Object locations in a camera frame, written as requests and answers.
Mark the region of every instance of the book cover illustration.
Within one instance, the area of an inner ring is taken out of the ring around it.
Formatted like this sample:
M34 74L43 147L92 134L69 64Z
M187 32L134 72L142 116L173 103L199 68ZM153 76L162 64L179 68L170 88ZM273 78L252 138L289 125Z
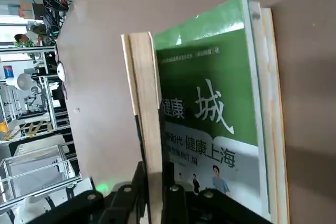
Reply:
M230 0L155 36L163 147L186 190L215 188L265 217L262 121L246 6L247 0Z

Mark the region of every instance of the metal frame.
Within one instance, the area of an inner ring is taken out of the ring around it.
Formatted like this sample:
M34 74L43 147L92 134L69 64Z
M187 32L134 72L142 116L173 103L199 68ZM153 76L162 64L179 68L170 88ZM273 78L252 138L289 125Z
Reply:
M12 48L0 48L0 55L29 54L29 53L32 53L32 52L51 52L51 51L55 51L55 46L12 47Z
M45 194L48 191L58 190L59 188L62 188L62 187L67 186L69 184L80 182L81 180L82 180L81 176L78 175L76 177L61 181L61 182L59 182L57 184L54 184L52 186L48 186L48 187L42 188L40 190L34 191L32 193L22 195L20 197L15 198L15 199L8 200L8 201L0 204L0 210L11 207L14 204L18 203L19 201L21 201L21 200L23 200L27 197L38 196L38 195L41 195L41 194Z
M43 136L43 135L51 134L55 131L61 131L61 130L65 130L65 129L68 129L68 128L70 128L70 125L58 127L57 129L53 129L52 131L44 131L44 132L36 134L35 136ZM12 142L16 142L16 141L25 140L27 138L29 138L29 137L28 136L21 136L21 137L18 137L18 138L11 139L9 141L2 141L2 142L0 142L0 145L1 144L8 144L9 142L12 143Z
M6 182L6 181L9 181L11 179L18 178L18 177L21 177L21 176L24 176L24 175L28 175L28 174L31 174L31 173L34 173L34 172L38 172L40 170L48 169L48 168L54 167L56 165L64 164L64 163L67 163L67 162L70 162L70 161L75 161L75 160L77 160L77 157L72 157L72 158L69 158L67 160L63 160L61 162L56 162L56 163L51 164L51 165L46 165L46 166L43 166L43 167L40 167L40 168L37 168L37 169L34 169L34 170L29 170L25 173L21 173L21 174L14 175L14 176L11 176L11 177L3 178L3 179L0 180L0 183Z
M55 110L53 106L53 98L51 97L50 89L49 89L49 81L48 77L43 76L43 85L45 86L45 91L46 91L46 96L47 96L47 101L48 101L48 106L49 106L49 114L50 114L50 120L51 124L54 129L57 129L57 122L56 122L56 117L55 117Z

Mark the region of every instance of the metal rack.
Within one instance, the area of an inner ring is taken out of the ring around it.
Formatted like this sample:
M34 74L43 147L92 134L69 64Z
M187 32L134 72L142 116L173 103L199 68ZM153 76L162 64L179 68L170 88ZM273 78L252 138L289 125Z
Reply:
M9 157L6 159L3 159L0 162L0 168L3 167L5 174L6 174L6 178L0 179L0 185L2 187L4 187L4 183L7 182L7 188L9 190L9 194L10 194L10 199L1 203L0 204L0 210L7 208L8 206L12 206L13 204L17 203L18 201L28 197L28 196L33 196L33 195L37 195L40 194L43 191L48 191L51 188L55 188L55 186L60 186L60 185L64 185L64 183L72 183L74 182L74 180L78 180L79 177L74 175L74 172L72 171L72 166L70 164L71 161L75 161L77 160L77 157L70 157L67 158L66 154L64 153L63 147L73 144L73 142L68 142L62 145L55 145L55 146L51 146L51 147L47 147L47 148L41 148L39 150L35 150L35 151L31 151L28 153L24 153L24 154L19 154L13 157ZM27 172L21 173L21 174L17 174L17 175L13 175L11 176L8 166L9 164L13 164L15 163L17 164L23 164L23 163L27 163L27 162L31 162L31 161L35 161L37 160L37 157L48 157L48 156L59 156L60 161L57 161L53 164L47 165L47 166L43 166L37 169L33 169L33 170L29 170ZM31 191L27 194L24 195L16 195L15 191L14 191L14 179L23 177L23 176L27 176L29 174L34 174L37 173L41 170L46 170L52 167L58 166L59 171L63 171L63 175L64 175L64 179L58 183L55 184L51 184L47 187L44 188L40 188L38 190L35 191Z

